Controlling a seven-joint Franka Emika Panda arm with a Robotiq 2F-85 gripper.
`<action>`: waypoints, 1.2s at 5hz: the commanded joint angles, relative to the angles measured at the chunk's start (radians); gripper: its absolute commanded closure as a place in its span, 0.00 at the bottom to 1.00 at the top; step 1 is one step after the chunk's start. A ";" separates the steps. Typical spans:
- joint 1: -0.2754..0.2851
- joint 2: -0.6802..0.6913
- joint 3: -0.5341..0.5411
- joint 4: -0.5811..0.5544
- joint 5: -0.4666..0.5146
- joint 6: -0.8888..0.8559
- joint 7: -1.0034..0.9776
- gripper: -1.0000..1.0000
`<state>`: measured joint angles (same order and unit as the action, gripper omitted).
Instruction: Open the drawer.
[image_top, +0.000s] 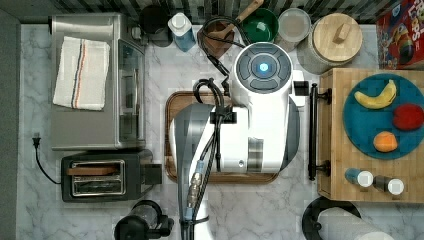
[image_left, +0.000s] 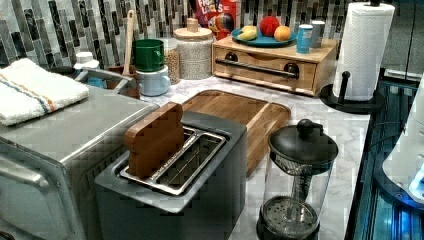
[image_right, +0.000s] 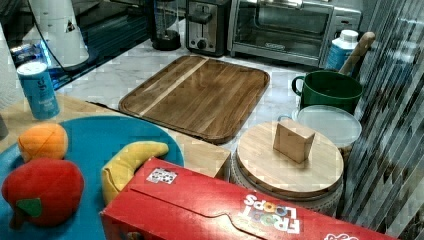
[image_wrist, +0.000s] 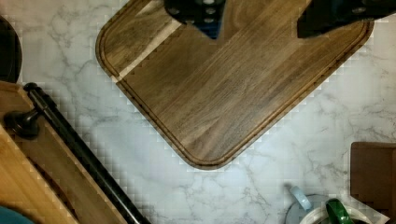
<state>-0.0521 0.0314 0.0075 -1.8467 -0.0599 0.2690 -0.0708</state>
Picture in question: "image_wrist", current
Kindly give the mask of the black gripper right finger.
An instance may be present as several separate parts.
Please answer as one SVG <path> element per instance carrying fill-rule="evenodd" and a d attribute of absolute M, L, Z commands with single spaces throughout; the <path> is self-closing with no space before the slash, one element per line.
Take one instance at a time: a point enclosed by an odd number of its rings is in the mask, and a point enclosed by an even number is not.
<path fill-rule="evenodd" d="M 312 0 L 297 20 L 297 36 L 310 38 L 357 21 L 394 14 L 396 0 Z"/>

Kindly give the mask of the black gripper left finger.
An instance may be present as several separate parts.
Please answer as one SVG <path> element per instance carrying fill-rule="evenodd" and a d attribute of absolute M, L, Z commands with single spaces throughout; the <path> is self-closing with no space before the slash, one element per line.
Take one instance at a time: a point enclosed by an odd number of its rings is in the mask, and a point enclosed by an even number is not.
<path fill-rule="evenodd" d="M 211 39 L 217 39 L 226 0 L 163 0 L 164 9 L 174 20 L 191 24 Z"/>

